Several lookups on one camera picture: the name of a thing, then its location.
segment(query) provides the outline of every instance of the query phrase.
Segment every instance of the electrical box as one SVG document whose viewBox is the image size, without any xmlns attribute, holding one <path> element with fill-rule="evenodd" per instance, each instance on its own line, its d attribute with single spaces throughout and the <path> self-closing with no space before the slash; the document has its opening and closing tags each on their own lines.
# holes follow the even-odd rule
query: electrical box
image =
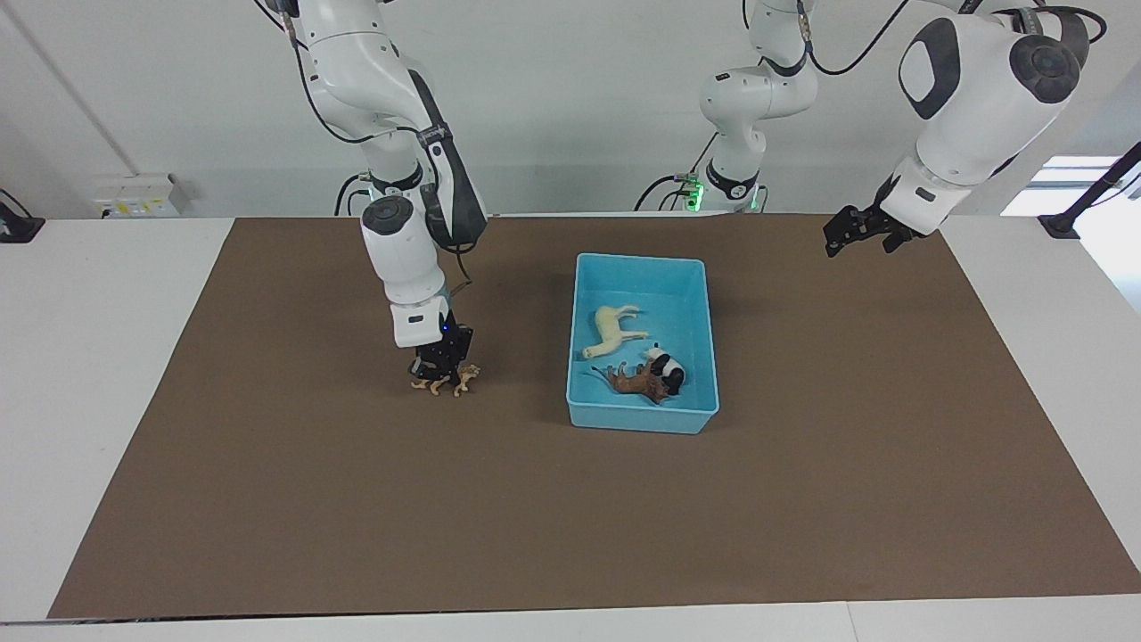
<svg viewBox="0 0 1141 642">
<path fill-rule="evenodd" d="M 189 201 L 170 174 L 144 173 L 103 181 L 92 202 L 102 218 L 173 218 Z"/>
</svg>

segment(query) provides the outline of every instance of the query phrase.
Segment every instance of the black pole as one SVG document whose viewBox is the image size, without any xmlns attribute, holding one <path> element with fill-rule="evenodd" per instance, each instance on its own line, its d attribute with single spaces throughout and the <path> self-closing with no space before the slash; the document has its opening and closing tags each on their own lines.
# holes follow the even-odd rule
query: black pole
<svg viewBox="0 0 1141 642">
<path fill-rule="evenodd" d="M 0 224 L 2 224 L 0 225 L 0 243 L 29 243 L 40 233 L 43 219 L 19 216 L 11 211 L 7 204 L 0 202 Z"/>
<path fill-rule="evenodd" d="M 1108 192 L 1117 181 L 1120 180 L 1131 169 L 1141 164 L 1141 141 L 1133 145 L 1133 148 L 1125 152 L 1122 159 L 1114 163 L 1109 168 L 1109 171 L 1104 176 L 1098 179 L 1097 182 L 1090 186 L 1089 189 L 1082 197 L 1079 197 L 1070 208 L 1062 213 L 1055 214 L 1044 214 L 1038 217 L 1038 221 L 1042 226 L 1046 228 L 1046 231 L 1055 238 L 1079 238 L 1077 231 L 1074 230 L 1074 222 L 1077 221 L 1077 217 L 1085 213 L 1085 210 L 1090 209 L 1090 205 L 1098 202 L 1098 198 Z"/>
</svg>

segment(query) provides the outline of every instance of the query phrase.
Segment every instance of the brown mat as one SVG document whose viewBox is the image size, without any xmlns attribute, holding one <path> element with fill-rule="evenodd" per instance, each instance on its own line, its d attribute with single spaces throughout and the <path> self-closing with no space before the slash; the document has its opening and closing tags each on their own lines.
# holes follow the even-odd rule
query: brown mat
<svg viewBox="0 0 1141 642">
<path fill-rule="evenodd" d="M 238 220 L 51 617 L 1141 592 L 946 243 L 828 260 L 823 222 L 497 219 L 455 400 L 356 221 Z M 705 433 L 569 426 L 581 251 L 706 261 Z"/>
</svg>

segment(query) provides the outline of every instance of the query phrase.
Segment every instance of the blue plastic container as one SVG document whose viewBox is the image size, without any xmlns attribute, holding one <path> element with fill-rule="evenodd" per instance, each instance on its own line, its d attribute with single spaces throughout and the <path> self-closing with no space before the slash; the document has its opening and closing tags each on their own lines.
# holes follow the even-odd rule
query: blue plastic container
<svg viewBox="0 0 1141 642">
<path fill-rule="evenodd" d="M 645 331 L 649 338 L 628 341 L 617 352 L 588 361 L 582 351 L 601 342 L 594 311 L 604 304 L 637 304 L 641 311 L 637 318 L 623 318 L 622 330 Z M 605 372 L 625 361 L 626 374 L 633 375 L 655 343 L 686 372 L 681 395 L 661 406 L 640 395 L 617 395 L 592 371 Z M 720 409 L 705 263 L 681 258 L 578 255 L 567 405 L 570 423 L 583 429 L 696 434 L 705 428 Z"/>
</svg>

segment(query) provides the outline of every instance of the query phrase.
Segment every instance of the robotic arm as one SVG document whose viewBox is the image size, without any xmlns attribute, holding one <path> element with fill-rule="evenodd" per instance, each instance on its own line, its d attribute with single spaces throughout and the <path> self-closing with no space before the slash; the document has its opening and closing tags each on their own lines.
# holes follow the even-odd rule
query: robotic arm
<svg viewBox="0 0 1141 642">
<path fill-rule="evenodd" d="M 869 208 L 849 205 L 828 222 L 830 255 L 879 234 L 888 234 L 890 252 L 934 231 L 1058 117 L 1077 87 L 1091 41 L 1079 11 L 1018 7 L 1023 0 L 974 15 L 982 0 L 925 1 L 958 11 L 928 24 L 899 67 L 900 86 L 926 129 Z M 815 101 L 815 8 L 816 0 L 758 0 L 750 39 L 761 63 L 705 82 L 702 113 L 718 136 L 701 176 L 702 209 L 753 206 L 766 152 L 758 124 Z"/>
<path fill-rule="evenodd" d="M 428 83 L 389 39 L 380 3 L 269 0 L 294 49 L 298 26 L 307 36 L 315 72 L 307 91 L 318 117 L 354 137 L 369 162 L 378 197 L 361 217 L 362 234 L 391 303 L 396 346 L 416 350 L 410 369 L 416 379 L 458 384 L 474 333 L 456 323 L 437 246 L 470 250 L 487 218 L 452 130 Z"/>
</svg>

